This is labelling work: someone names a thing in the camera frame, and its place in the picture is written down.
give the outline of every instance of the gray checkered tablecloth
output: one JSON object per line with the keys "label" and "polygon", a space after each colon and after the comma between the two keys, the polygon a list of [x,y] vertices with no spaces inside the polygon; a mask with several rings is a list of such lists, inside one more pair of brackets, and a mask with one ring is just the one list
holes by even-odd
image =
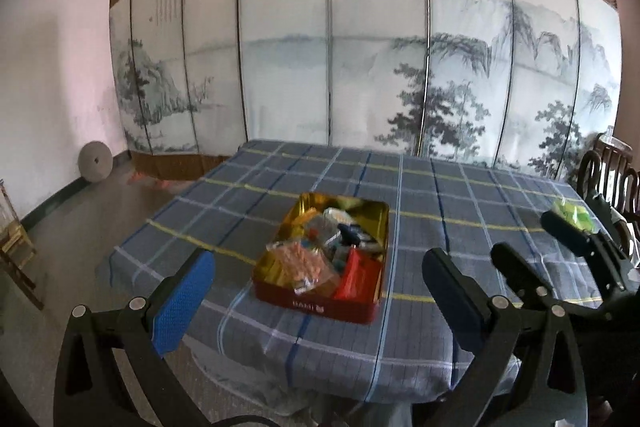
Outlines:
{"label": "gray checkered tablecloth", "polygon": [[[258,301],[256,260],[300,192],[385,201],[391,208],[385,298],[373,323],[355,325]],[[506,241],[556,289],[595,307],[591,273],[539,216],[566,184],[477,166],[308,144],[252,141],[176,197],[105,261],[111,283],[149,295],[194,246],[216,258],[216,278],[188,337],[282,385],[374,402],[435,399],[471,355],[455,343],[422,281],[424,252],[449,251],[489,295],[514,298],[492,266]],[[513,365],[506,382],[516,373]]]}

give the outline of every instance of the folding screen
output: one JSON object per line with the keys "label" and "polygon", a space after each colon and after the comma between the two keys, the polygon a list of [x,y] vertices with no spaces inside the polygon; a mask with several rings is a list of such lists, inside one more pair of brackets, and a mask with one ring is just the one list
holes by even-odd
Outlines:
{"label": "folding screen", "polygon": [[615,0],[110,6],[127,143],[162,178],[198,177],[254,138],[565,178],[616,117]]}

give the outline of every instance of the tablecloth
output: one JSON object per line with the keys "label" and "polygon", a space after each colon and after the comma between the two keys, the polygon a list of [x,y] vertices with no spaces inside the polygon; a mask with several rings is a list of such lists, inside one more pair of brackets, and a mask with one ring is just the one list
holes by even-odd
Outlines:
{"label": "tablecloth", "polygon": [[[258,301],[252,268],[300,192],[385,201],[391,214],[384,299],[370,325],[333,321]],[[518,172],[348,148],[253,140],[174,198],[110,254],[110,282],[149,295],[195,246],[214,252],[216,278],[188,330],[192,344],[270,375],[282,386],[380,403],[435,399],[472,356],[455,343],[424,285],[432,247],[449,251],[487,295],[516,300],[492,266],[506,241],[556,289],[595,307],[593,277],[540,228],[561,182]],[[517,368],[506,375],[506,385]]]}

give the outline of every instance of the gray floor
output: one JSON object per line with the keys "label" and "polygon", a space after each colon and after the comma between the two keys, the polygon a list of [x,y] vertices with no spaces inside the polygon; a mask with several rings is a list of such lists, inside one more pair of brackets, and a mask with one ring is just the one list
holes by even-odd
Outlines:
{"label": "gray floor", "polygon": [[[42,427],[52,425],[53,388],[58,352],[68,315],[82,303],[94,311],[122,307],[130,296],[95,279],[95,267],[144,220],[183,190],[153,188],[149,180],[127,184],[130,164],[115,169],[104,182],[87,187],[31,230],[38,248],[27,272],[45,303],[39,312],[0,271],[0,368],[15,394]],[[239,414],[261,414],[283,427],[302,426],[292,418],[274,417],[211,383],[184,347],[167,361],[180,383],[210,421]],[[159,425],[125,356],[118,363],[142,418]]]}

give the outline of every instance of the red package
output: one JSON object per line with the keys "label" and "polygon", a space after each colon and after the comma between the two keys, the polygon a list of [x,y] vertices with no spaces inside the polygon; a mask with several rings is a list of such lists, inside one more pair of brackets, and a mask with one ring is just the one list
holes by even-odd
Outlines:
{"label": "red package", "polygon": [[373,302],[382,263],[359,252],[355,247],[349,251],[349,259],[335,291],[334,299]]}

